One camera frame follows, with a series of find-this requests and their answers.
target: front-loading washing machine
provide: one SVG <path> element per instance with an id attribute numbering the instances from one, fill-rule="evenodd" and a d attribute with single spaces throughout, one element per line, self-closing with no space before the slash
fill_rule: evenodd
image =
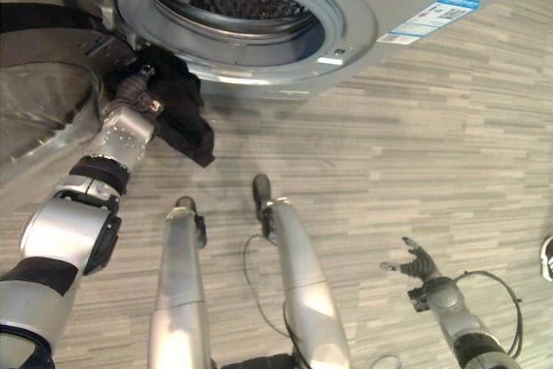
<path id="1" fill-rule="evenodd" d="M 206 93 L 305 99 L 496 0 L 23 0 L 174 51 Z"/>

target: laminate floor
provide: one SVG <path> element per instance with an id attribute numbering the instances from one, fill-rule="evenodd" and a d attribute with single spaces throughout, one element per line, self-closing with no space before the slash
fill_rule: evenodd
<path id="1" fill-rule="evenodd" d="M 241 249 L 259 232 L 251 179 L 267 173 L 308 228 L 334 291 L 353 364 L 399 354 L 409 369 L 455 368 L 415 280 L 386 275 L 407 259 L 401 237 L 442 272 L 489 270 L 523 299 L 526 369 L 553 367 L 553 284 L 538 252 L 553 232 L 553 0 L 498 3 L 304 103 L 209 99 L 216 156 L 201 169 L 156 139 L 133 175 L 107 269 L 82 282 L 55 353 L 59 368 L 144 368 L 164 216 L 192 195 L 206 217 L 200 253 L 213 358 L 224 365 L 289 352 L 256 310 Z M 62 174 L 67 156 L 0 198 L 2 271 L 19 229 Z M 252 243 L 250 271 L 283 327 L 276 249 Z M 508 347 L 514 307 L 499 286 L 460 283 L 470 307 Z"/>

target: black garment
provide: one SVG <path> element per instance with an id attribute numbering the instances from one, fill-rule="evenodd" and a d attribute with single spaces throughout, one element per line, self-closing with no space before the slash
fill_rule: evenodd
<path id="1" fill-rule="evenodd" d="M 214 160 L 214 134 L 209 124 L 201 117 L 204 105 L 200 95 L 200 80 L 188 71 L 187 64 L 169 51 L 159 47 L 147 47 L 137 52 L 137 60 L 128 71 L 114 74 L 108 88 L 117 90 L 117 84 L 125 77 L 150 65 L 156 73 L 148 83 L 149 93 L 164 106 L 156 122 L 158 136 L 169 146 L 206 167 Z"/>

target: washing machine label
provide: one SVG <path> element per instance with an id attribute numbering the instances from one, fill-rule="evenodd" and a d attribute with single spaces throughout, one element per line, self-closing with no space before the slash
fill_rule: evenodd
<path id="1" fill-rule="evenodd" d="M 480 0 L 437 0 L 421 13 L 379 38 L 377 42 L 409 45 L 479 7 Z"/>

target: black cable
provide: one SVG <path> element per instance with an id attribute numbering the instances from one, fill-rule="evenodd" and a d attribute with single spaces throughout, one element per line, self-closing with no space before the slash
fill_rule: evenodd
<path id="1" fill-rule="evenodd" d="M 402 369 L 404 367 L 404 363 L 401 360 L 401 358 L 397 354 L 385 354 L 383 356 L 380 356 L 378 359 L 376 359 L 371 366 L 369 366 L 369 369 L 375 369 L 376 365 L 380 362 L 382 362 L 384 359 L 395 359 L 397 360 L 397 363 L 399 366 L 397 369 Z"/>
<path id="2" fill-rule="evenodd" d="M 297 346 L 296 334 L 292 331 L 292 328 L 288 324 L 288 319 L 286 318 L 286 302 L 283 302 L 283 318 L 284 318 L 284 325 L 286 326 L 286 330 L 288 331 L 290 340 L 292 340 L 292 344 L 294 345 L 294 350 L 296 350 L 297 356 L 302 361 L 303 365 L 305 366 L 305 369 L 311 369 L 311 366 L 309 365 L 307 359 L 305 359 L 305 357 L 303 356 L 302 351 L 300 350 L 300 347 Z"/>
<path id="3" fill-rule="evenodd" d="M 245 281 L 248 283 L 248 287 L 250 288 L 251 296 L 253 297 L 254 302 L 256 303 L 257 310 L 259 310 L 259 314 L 263 317 L 263 320 L 269 325 L 270 328 L 272 328 L 274 331 L 279 333 L 280 335 L 284 337 L 289 337 L 286 333 L 284 333 L 282 330 L 277 328 L 267 317 L 265 312 L 263 311 L 263 308 L 261 307 L 261 302 L 259 302 L 259 295 L 257 294 L 257 291 L 254 289 L 253 284 L 250 280 L 250 276 L 248 275 L 248 267 L 246 264 L 246 259 L 248 255 L 248 246 L 250 245 L 250 242 L 255 238 L 262 238 L 261 235 L 251 235 L 244 244 L 244 249 L 242 250 L 242 270 L 244 272 Z"/>
<path id="4" fill-rule="evenodd" d="M 514 336 L 514 339 L 512 340 L 512 344 L 511 344 L 511 347 L 509 348 L 508 353 L 511 355 L 511 357 L 513 359 L 516 359 L 518 356 L 520 356 L 520 353 L 522 352 L 522 340 L 523 340 L 523 332 L 524 332 L 522 311 L 520 310 L 520 303 L 522 302 L 522 300 L 517 298 L 517 295 L 515 294 L 515 292 L 512 290 L 511 287 L 509 287 L 507 285 L 506 282 L 504 282 L 501 278 L 497 277 L 495 274 L 493 274 L 489 271 L 482 271 L 482 270 L 465 271 L 463 274 L 456 277 L 453 280 L 453 282 L 455 284 L 457 284 L 457 282 L 459 280 L 461 280 L 462 278 L 472 276 L 472 275 L 488 277 L 488 278 L 491 278 L 492 280 L 500 283 L 501 285 L 503 285 L 503 287 L 505 287 L 505 289 L 509 293 L 509 296 L 511 297 L 512 301 L 514 302 L 515 308 L 517 309 L 517 327 L 515 329 L 515 336 Z"/>

